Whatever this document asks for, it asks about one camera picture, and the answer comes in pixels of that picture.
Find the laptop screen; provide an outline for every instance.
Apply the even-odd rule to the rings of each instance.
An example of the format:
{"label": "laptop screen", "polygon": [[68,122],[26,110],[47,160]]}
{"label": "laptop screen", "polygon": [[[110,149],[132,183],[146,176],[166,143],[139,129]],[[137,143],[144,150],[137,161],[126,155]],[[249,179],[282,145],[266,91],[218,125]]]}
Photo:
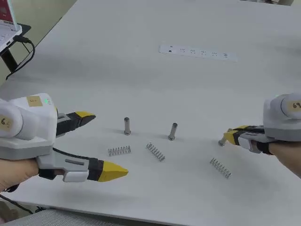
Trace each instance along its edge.
{"label": "laptop screen", "polygon": [[0,20],[3,20],[9,24],[14,23],[7,0],[0,0]]}

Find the metal spring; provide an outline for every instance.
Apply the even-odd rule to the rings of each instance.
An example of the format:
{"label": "metal spring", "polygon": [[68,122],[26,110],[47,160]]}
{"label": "metal spring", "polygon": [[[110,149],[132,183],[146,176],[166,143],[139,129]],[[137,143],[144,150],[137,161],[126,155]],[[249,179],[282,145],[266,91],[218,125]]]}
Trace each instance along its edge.
{"label": "metal spring", "polygon": [[116,148],[109,148],[108,150],[109,156],[117,155],[117,154],[127,154],[131,153],[131,147],[129,146],[124,146],[124,147],[116,147]]}
{"label": "metal spring", "polygon": [[149,142],[146,145],[146,148],[150,150],[159,161],[163,161],[165,159],[165,156],[152,144],[152,142]]}
{"label": "metal spring", "polygon": [[216,158],[213,158],[210,161],[210,164],[213,165],[227,179],[231,176],[230,171],[224,165],[222,165],[219,161],[217,161]]}

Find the metal pin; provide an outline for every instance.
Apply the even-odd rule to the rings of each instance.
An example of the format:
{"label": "metal pin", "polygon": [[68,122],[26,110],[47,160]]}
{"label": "metal pin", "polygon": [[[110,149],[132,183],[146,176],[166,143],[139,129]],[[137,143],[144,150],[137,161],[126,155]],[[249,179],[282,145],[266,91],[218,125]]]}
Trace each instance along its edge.
{"label": "metal pin", "polygon": [[173,126],[171,127],[170,134],[168,136],[169,140],[174,140],[174,134],[175,134],[175,131],[177,130],[177,127],[178,127],[178,124],[174,122]]}
{"label": "metal pin", "polygon": [[124,118],[124,134],[125,135],[130,135],[131,134],[131,130],[130,130],[130,119],[128,117]]}
{"label": "metal pin", "polygon": [[224,146],[226,144],[227,139],[225,138],[225,136],[222,137],[222,139],[220,139],[218,141],[219,146]]}

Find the white power strip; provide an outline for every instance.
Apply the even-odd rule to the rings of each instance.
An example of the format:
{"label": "white power strip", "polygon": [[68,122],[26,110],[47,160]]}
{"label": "white power strip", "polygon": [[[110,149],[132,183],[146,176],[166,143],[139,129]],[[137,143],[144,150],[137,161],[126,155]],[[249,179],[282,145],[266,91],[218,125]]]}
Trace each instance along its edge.
{"label": "white power strip", "polygon": [[190,57],[201,57],[216,60],[228,60],[237,62],[236,54],[234,53],[219,53],[217,51],[210,51],[204,48],[192,48],[187,46],[174,46],[174,45],[160,45],[160,53],[183,55]]}

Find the label sticker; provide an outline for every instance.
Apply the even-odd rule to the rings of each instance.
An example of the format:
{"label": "label sticker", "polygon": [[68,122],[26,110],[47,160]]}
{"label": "label sticker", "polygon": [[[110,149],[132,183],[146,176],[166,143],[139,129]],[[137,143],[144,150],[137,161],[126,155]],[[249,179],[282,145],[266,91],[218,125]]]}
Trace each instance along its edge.
{"label": "label sticker", "polygon": [[13,120],[0,114],[0,129],[9,132],[13,126]]}
{"label": "label sticker", "polygon": [[27,97],[27,102],[29,107],[42,107],[42,101],[39,96],[29,96]]}
{"label": "label sticker", "polygon": [[291,112],[301,112],[301,100],[287,102],[287,109]]}

